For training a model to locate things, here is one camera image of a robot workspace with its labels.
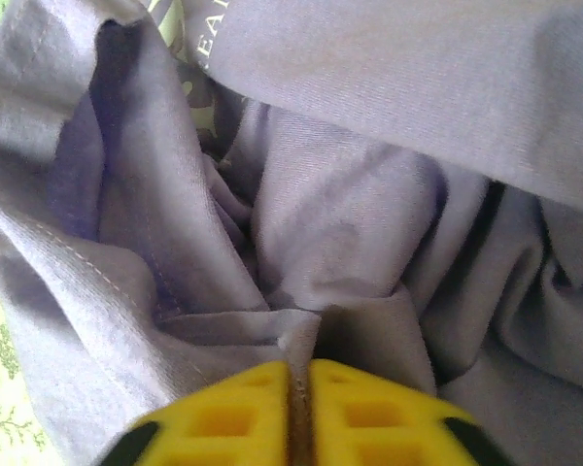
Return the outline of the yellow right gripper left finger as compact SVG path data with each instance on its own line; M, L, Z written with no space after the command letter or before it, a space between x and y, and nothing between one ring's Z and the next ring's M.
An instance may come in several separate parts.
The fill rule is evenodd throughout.
M286 465L289 370L260 364L142 416L101 465Z

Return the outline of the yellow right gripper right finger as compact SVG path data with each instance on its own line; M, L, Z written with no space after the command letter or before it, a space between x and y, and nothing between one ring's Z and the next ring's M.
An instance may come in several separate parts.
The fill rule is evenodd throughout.
M327 359L309 368L315 465L508 465L467 412Z

